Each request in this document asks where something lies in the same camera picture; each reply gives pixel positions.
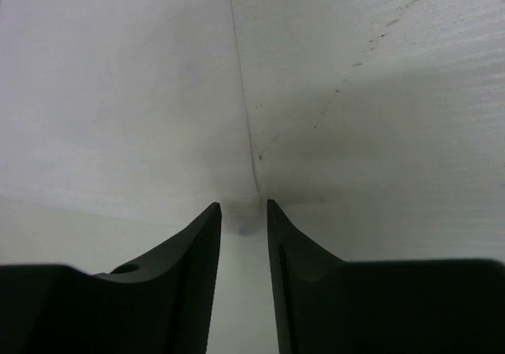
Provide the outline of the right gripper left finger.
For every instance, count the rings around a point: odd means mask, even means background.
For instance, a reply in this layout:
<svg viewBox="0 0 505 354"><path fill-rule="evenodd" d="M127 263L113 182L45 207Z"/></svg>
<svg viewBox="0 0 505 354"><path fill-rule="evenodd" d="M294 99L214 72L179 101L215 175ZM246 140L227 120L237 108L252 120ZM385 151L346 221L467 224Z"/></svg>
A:
<svg viewBox="0 0 505 354"><path fill-rule="evenodd" d="M221 208L110 273L55 264L1 268L4 353L204 353Z"/></svg>

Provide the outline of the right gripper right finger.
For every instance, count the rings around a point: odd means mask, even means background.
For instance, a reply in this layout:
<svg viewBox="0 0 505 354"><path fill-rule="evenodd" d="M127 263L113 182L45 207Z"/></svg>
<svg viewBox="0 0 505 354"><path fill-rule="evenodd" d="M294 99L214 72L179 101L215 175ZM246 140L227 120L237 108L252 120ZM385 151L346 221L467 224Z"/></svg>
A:
<svg viewBox="0 0 505 354"><path fill-rule="evenodd" d="M267 203L282 353L501 353L504 265L490 259L347 262Z"/></svg>

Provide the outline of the white tank top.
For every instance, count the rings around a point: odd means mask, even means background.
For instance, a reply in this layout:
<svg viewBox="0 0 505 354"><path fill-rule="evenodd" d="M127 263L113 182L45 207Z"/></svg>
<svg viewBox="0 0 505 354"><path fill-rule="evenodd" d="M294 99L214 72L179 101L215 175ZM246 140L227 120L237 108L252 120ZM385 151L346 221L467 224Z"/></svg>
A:
<svg viewBox="0 0 505 354"><path fill-rule="evenodd" d="M231 0L1 0L1 261L109 272L223 213L210 353L278 348Z"/></svg>

